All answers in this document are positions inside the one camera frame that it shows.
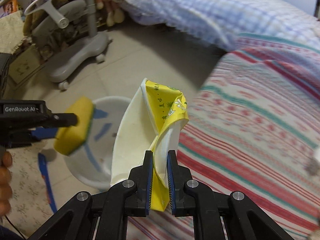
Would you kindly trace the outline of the left hand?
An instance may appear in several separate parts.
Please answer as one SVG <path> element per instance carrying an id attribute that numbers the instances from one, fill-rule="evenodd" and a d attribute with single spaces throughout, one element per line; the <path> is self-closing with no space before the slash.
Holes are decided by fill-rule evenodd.
<path id="1" fill-rule="evenodd" d="M 0 168 L 0 215 L 1 217 L 10 212 L 10 198 L 12 197 L 12 189 L 10 186 L 11 173 L 9 168 L 12 166 L 12 156 L 9 152 L 3 154 Z"/>

